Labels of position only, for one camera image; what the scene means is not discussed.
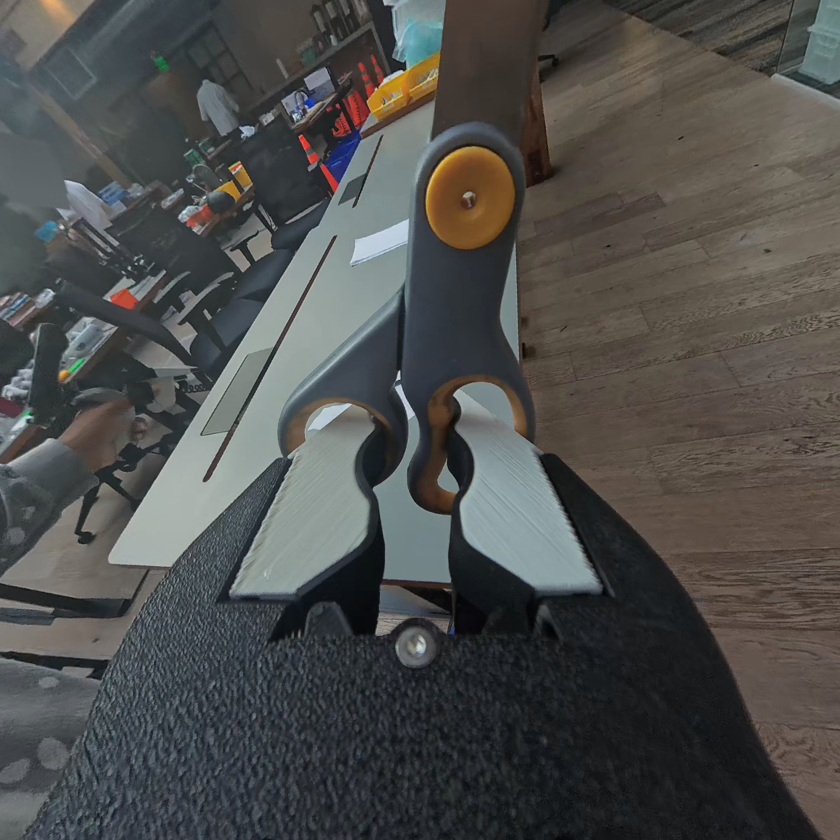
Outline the yellow parts bin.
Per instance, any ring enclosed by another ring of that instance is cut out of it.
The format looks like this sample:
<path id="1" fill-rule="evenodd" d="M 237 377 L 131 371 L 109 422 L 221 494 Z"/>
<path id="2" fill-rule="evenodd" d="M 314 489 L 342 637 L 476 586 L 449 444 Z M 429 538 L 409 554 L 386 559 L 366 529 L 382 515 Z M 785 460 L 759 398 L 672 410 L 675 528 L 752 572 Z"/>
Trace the yellow parts bin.
<path id="1" fill-rule="evenodd" d="M 410 73 L 399 70 L 385 78 L 369 95 L 366 106 L 376 123 L 383 123 L 411 102 Z"/>
<path id="2" fill-rule="evenodd" d="M 409 102 L 415 102 L 436 90 L 440 51 L 408 67 L 403 73 L 404 89 Z"/>

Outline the black office chair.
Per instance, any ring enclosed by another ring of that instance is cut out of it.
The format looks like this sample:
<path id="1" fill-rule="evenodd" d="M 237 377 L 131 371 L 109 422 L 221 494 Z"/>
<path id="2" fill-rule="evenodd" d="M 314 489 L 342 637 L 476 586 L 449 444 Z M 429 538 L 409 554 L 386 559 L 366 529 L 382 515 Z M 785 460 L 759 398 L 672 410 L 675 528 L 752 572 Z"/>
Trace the black office chair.
<path id="1" fill-rule="evenodd" d="M 196 374 L 215 381 L 232 358 L 289 267 L 294 252 L 272 250 L 245 272 L 220 281 L 190 303 L 179 319 L 195 332 L 189 354 Z"/>
<path id="2" fill-rule="evenodd" d="M 238 144 L 238 159 L 250 176 L 257 203 L 276 226 L 319 204 L 327 195 L 299 139 L 283 119 L 257 129 Z"/>
<path id="3" fill-rule="evenodd" d="M 136 309 L 122 308 L 121 306 L 110 302 L 101 297 L 95 297 L 89 292 L 86 292 L 78 287 L 74 287 L 69 283 L 63 283 L 58 292 L 57 297 L 60 302 L 65 303 L 77 312 L 104 321 L 114 327 L 122 329 L 127 333 L 133 335 L 140 335 L 153 343 L 157 343 L 161 347 L 168 349 L 171 353 L 177 356 L 185 365 L 193 367 L 190 354 L 178 342 L 175 336 L 164 326 Z M 168 428 L 168 433 L 165 434 L 157 444 L 150 447 L 141 447 L 136 444 L 127 443 L 125 447 L 119 452 L 115 463 L 95 473 L 97 485 L 90 489 L 82 497 L 80 514 L 78 516 L 77 525 L 75 528 L 75 535 L 80 544 L 88 544 L 95 539 L 93 532 L 84 529 L 85 521 L 93 504 L 98 499 L 99 488 L 101 485 L 112 488 L 122 498 L 128 501 L 132 510 L 137 510 L 140 505 L 140 500 L 131 496 L 124 488 L 122 481 L 117 477 L 118 472 L 131 472 L 139 464 L 141 459 L 147 455 L 161 455 L 162 457 L 169 457 L 175 446 L 181 441 L 186 428 L 195 416 L 197 404 L 194 403 L 186 394 L 183 394 L 178 389 L 177 402 L 171 411 L 162 413 L 152 413 L 149 411 L 141 411 L 136 408 L 137 413 L 146 414 L 157 419 L 158 423 Z M 63 432 L 66 428 L 51 428 L 57 432 Z"/>
<path id="4" fill-rule="evenodd" d="M 229 255 L 238 255 L 234 261 L 240 268 L 251 266 L 269 250 L 285 249 L 292 254 L 302 245 L 308 234 L 319 226 L 329 209 L 330 199 L 300 213 L 290 221 L 280 224 L 276 231 L 268 230 L 257 216 L 223 239 L 221 247 Z"/>

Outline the row of orange cones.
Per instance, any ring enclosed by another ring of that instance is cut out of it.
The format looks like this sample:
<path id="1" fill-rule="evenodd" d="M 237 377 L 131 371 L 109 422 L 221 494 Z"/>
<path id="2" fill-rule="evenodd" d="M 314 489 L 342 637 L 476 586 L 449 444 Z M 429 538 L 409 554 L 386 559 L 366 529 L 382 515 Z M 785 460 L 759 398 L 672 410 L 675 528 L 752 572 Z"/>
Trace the row of orange cones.
<path id="1" fill-rule="evenodd" d="M 383 80 L 384 73 L 375 53 L 357 62 L 352 74 L 351 90 L 343 100 L 355 130 L 361 130 L 371 115 L 368 100 Z"/>

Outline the blue plastic bin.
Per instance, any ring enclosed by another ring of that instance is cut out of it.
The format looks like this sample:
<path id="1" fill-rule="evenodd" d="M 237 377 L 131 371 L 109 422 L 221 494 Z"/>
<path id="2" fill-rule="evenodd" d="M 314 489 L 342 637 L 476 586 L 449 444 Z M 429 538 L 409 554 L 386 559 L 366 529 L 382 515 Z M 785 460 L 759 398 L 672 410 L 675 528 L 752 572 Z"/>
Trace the blue plastic bin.
<path id="1" fill-rule="evenodd" d="M 360 142 L 361 134 L 358 130 L 348 133 L 331 148 L 325 158 L 324 164 L 336 183 L 342 181 Z"/>

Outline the person's left hand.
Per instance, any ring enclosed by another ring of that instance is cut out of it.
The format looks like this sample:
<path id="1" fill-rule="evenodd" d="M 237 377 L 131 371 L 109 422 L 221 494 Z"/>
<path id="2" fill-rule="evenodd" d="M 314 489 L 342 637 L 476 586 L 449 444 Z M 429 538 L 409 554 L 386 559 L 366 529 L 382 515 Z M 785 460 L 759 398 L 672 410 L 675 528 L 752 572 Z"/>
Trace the person's left hand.
<path id="1" fill-rule="evenodd" d="M 112 465 L 127 443 L 141 441 L 148 424 L 124 396 L 80 410 L 59 441 L 76 454 L 89 473 Z"/>

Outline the dark wooden shelf unit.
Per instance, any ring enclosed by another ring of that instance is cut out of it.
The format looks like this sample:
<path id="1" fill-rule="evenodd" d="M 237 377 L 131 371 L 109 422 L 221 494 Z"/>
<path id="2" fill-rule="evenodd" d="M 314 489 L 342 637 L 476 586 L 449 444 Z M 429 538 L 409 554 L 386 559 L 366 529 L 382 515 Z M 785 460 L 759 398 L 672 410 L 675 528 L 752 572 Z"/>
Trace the dark wooden shelf unit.
<path id="1" fill-rule="evenodd" d="M 371 84 L 401 67 L 383 2 L 231 2 L 229 11 L 242 37 L 236 52 L 254 89 L 254 116 L 307 87 L 305 77 L 322 68 L 335 81 L 350 75 L 364 93 L 360 63 Z"/>

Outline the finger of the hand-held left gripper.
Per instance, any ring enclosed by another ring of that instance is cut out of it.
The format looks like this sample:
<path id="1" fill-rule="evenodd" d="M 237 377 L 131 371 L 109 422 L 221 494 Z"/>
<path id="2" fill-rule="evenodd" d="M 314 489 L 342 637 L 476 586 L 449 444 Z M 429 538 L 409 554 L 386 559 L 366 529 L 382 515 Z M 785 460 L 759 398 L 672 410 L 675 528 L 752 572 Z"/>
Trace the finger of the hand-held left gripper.
<path id="1" fill-rule="evenodd" d="M 183 363 L 169 363 L 159 366 L 149 366 L 139 363 L 130 373 L 132 384 L 144 384 L 152 391 L 162 389 L 166 382 L 173 382 L 177 389 L 181 387 L 189 392 L 189 387 L 199 386 L 199 379 L 196 377 L 196 369 Z"/>

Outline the teal plastic bag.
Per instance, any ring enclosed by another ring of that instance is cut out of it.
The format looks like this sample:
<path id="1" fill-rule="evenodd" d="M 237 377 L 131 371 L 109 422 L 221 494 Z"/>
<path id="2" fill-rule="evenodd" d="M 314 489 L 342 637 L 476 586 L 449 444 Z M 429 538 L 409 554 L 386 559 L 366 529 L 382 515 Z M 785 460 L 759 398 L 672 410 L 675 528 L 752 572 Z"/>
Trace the teal plastic bag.
<path id="1" fill-rule="evenodd" d="M 445 1 L 385 2 L 392 10 L 393 58 L 406 68 L 438 53 L 442 45 Z"/>

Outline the wooden table leg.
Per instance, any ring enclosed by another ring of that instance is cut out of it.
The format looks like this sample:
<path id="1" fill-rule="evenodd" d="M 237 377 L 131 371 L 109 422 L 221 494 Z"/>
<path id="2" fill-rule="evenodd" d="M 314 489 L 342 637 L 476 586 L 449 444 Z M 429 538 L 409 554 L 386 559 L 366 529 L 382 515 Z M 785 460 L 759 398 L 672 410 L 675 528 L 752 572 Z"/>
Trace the wooden table leg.
<path id="1" fill-rule="evenodd" d="M 534 67 L 526 100 L 524 122 L 519 149 L 522 157 L 526 187 L 532 187 L 553 176 L 550 147 L 543 110 L 543 95 L 539 69 Z"/>

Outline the orange traffic cone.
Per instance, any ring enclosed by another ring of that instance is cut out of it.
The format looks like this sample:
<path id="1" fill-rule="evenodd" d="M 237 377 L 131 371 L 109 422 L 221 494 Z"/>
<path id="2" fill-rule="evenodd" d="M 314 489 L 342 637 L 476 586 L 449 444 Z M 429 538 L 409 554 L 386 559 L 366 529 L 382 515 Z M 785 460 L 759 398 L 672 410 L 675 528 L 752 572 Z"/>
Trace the orange traffic cone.
<path id="1" fill-rule="evenodd" d="M 338 183 L 331 174 L 323 158 L 314 150 L 305 134 L 300 133 L 298 135 L 298 140 L 308 159 L 308 170 L 313 174 L 319 173 L 324 182 L 325 189 L 327 190 L 328 194 L 331 196 L 334 195 L 336 189 L 338 188 Z"/>

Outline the grey orange scissors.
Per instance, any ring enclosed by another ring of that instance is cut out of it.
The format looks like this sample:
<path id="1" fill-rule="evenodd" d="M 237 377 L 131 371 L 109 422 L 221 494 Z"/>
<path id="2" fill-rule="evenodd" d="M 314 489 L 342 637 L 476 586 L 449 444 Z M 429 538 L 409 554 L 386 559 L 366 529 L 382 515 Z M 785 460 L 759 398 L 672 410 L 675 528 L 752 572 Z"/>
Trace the grey orange scissors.
<path id="1" fill-rule="evenodd" d="M 407 468 L 415 503 L 447 515 L 455 493 L 439 485 L 455 394 L 475 382 L 507 397 L 528 441 L 536 416 L 501 303 L 526 192 L 519 145 L 537 74 L 547 2 L 447 2 L 434 120 L 409 203 L 401 289 L 290 395 L 278 443 L 289 456 L 315 410 L 348 403 L 384 431 L 384 472 L 403 459 L 403 392 L 418 425 Z"/>

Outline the grey desk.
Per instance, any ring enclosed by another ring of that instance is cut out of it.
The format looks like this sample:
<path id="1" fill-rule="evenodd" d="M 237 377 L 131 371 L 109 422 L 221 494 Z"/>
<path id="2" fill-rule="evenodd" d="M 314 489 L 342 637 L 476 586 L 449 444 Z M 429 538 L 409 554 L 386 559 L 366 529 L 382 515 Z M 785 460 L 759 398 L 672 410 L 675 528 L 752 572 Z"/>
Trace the grey desk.
<path id="1" fill-rule="evenodd" d="M 361 236 L 326 227 L 307 237 L 115 543 L 111 564 L 171 567 L 280 456 L 277 423 L 289 394 L 404 279 L 405 247 L 350 266 Z M 236 424 L 202 436 L 244 357 L 264 349 L 272 349 L 271 358 Z"/>
<path id="2" fill-rule="evenodd" d="M 362 139 L 331 200 L 330 228 L 369 234 L 407 218 L 419 158 L 432 131 L 434 100 Z M 367 175 L 358 200 L 339 205 L 344 186 Z"/>

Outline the glass railing panel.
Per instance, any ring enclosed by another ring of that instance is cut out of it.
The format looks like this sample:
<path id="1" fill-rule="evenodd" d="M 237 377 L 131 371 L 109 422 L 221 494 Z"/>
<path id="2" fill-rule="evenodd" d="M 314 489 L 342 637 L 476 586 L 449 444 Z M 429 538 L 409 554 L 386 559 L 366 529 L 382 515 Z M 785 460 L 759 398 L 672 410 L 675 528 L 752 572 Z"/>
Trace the glass railing panel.
<path id="1" fill-rule="evenodd" d="M 839 99 L 838 1 L 793 1 L 775 76 Z"/>

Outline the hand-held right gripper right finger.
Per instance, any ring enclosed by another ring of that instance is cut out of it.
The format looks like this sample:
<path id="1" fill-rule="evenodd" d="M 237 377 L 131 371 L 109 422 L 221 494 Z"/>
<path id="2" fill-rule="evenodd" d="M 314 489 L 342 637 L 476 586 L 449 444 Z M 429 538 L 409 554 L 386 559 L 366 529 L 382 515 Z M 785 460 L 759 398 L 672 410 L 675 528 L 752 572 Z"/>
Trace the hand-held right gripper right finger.
<path id="1" fill-rule="evenodd" d="M 448 567 L 451 634 L 493 623 L 529 633 L 553 599 L 604 596 L 604 581 L 543 463 L 543 452 L 465 390 L 448 435 L 455 494 Z"/>

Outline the stack of lined paper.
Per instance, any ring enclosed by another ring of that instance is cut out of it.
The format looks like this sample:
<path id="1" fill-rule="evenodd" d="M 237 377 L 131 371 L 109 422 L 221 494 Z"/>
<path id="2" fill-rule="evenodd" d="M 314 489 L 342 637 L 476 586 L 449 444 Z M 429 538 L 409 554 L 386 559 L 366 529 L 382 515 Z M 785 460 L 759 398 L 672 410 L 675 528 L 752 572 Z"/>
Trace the stack of lined paper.
<path id="1" fill-rule="evenodd" d="M 359 266 L 406 246 L 410 231 L 409 226 L 410 220 L 406 218 L 383 230 L 355 239 L 350 266 Z"/>

